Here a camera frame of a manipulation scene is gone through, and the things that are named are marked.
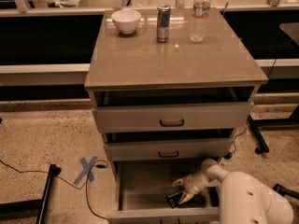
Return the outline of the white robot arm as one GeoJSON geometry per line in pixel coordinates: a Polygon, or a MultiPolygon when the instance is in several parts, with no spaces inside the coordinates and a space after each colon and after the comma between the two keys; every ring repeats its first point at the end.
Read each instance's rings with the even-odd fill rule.
{"type": "Polygon", "coordinates": [[[252,175],[228,172],[212,159],[204,160],[199,171],[172,183],[184,188],[178,204],[217,185],[220,224],[292,224],[292,206],[286,198],[252,175]]]}

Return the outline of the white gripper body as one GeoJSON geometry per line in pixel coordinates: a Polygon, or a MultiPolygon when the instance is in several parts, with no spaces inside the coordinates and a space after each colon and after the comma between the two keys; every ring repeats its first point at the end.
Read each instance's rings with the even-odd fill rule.
{"type": "Polygon", "coordinates": [[[183,178],[183,187],[187,194],[198,194],[206,187],[212,187],[215,184],[214,181],[210,181],[209,178],[201,171],[186,175],[183,178]]]}

